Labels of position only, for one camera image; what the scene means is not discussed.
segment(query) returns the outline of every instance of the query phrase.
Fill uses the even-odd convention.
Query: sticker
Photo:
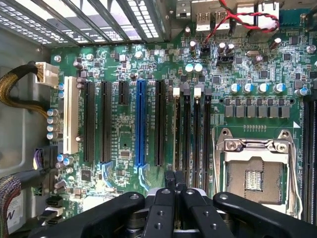
[[[12,199],[7,212],[8,229],[19,224],[20,218],[23,217],[23,191],[20,195]]]

